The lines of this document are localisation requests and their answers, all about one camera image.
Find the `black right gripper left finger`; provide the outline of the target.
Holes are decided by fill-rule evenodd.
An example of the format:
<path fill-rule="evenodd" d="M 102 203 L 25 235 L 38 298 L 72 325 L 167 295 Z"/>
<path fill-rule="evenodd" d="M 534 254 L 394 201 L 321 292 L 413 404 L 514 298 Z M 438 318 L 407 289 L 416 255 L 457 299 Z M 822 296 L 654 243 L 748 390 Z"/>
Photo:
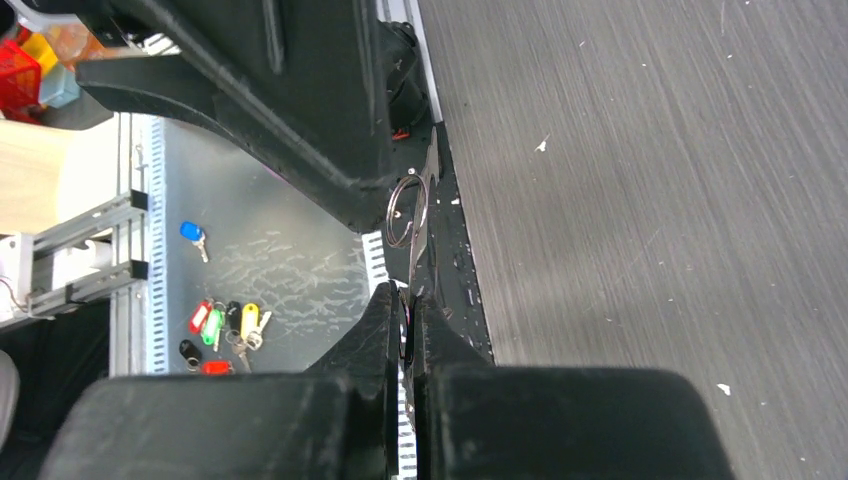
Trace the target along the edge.
<path fill-rule="evenodd" d="M 388 479 L 398 471 L 399 292 L 299 373 L 116 377 L 75 404 L 43 479 Z"/>

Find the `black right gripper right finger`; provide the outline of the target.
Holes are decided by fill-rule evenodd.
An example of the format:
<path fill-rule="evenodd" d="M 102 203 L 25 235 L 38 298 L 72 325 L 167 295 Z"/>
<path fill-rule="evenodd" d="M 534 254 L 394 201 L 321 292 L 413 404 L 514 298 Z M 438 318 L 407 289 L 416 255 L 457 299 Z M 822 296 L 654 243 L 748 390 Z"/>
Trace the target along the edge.
<path fill-rule="evenodd" d="M 422 479 L 730 479 L 710 413 L 662 369 L 496 366 L 429 295 L 405 374 Z"/>

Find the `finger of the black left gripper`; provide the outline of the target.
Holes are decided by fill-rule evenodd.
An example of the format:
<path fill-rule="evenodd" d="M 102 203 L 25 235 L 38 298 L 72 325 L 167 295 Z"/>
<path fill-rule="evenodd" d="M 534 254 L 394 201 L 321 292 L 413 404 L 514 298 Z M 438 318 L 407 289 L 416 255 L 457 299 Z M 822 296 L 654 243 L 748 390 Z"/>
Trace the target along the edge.
<path fill-rule="evenodd" d="M 393 138 L 429 101 L 407 22 L 372 1 L 107 1 L 131 32 L 175 55 L 87 61 L 103 107 L 180 120 L 240 147 L 350 230 L 384 221 L 403 167 Z"/>

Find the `metal keyring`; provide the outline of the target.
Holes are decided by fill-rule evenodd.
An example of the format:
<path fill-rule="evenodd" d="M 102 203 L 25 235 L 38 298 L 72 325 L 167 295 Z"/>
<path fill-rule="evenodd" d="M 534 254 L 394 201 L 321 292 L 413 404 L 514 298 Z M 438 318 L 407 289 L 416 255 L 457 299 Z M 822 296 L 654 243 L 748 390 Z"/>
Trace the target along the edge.
<path fill-rule="evenodd" d="M 429 187 L 421 174 L 402 177 L 389 196 L 385 240 L 391 248 L 411 247 L 424 227 L 429 207 Z"/>

